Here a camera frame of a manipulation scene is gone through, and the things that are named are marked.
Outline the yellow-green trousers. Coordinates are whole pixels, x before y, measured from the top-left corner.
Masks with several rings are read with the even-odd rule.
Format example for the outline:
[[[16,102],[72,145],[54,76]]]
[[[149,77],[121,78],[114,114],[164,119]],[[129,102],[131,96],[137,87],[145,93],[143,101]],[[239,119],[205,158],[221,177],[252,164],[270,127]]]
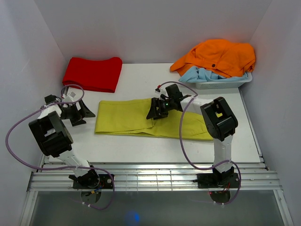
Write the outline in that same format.
[[[149,98],[129,101],[100,101],[95,134],[179,138],[182,113],[171,110],[166,118],[146,119],[150,106]],[[203,117],[190,112],[184,114],[182,138],[201,141],[213,140],[206,129]]]

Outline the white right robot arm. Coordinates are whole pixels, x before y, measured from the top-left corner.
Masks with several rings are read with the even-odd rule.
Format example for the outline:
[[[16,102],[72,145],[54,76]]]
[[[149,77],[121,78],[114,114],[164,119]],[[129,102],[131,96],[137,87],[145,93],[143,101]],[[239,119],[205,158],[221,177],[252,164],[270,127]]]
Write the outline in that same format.
[[[156,88],[157,96],[131,101],[101,101],[95,133],[142,137],[204,140],[214,143],[214,162],[201,168],[199,187],[238,187],[231,144],[238,120],[223,97],[201,99],[196,92],[184,95],[179,82],[165,82]]]

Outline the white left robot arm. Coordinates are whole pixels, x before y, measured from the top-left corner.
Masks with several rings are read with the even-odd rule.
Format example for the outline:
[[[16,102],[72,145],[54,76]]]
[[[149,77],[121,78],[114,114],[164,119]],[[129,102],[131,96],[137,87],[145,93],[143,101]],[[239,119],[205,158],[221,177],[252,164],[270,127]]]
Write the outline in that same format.
[[[54,95],[45,97],[46,109],[40,116],[29,123],[29,128],[45,156],[52,156],[63,161],[67,166],[73,166],[74,175],[69,178],[83,187],[97,188],[100,177],[89,162],[75,154],[72,150],[73,139],[63,123],[69,120],[73,127],[86,124],[85,118],[94,118],[82,100],[73,103],[75,93],[63,94],[62,101]]]

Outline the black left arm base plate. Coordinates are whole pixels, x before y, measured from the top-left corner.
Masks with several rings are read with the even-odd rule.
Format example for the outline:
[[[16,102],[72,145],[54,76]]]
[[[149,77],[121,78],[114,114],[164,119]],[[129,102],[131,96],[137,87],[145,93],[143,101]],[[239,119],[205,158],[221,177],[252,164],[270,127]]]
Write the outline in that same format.
[[[113,189],[112,179],[110,178],[110,176],[108,174],[99,174],[99,179],[100,179],[100,184],[98,187],[91,188],[88,186],[82,186],[78,182],[73,181],[72,188],[73,189],[94,189],[94,190],[97,188]]]

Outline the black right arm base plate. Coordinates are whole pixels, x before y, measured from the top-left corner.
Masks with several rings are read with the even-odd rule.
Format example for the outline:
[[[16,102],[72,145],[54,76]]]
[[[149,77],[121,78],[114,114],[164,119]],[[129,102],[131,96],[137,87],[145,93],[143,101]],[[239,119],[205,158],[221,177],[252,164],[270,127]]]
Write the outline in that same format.
[[[213,173],[197,174],[194,182],[198,184],[198,188],[238,188],[239,176],[234,173],[225,179],[217,179]]]

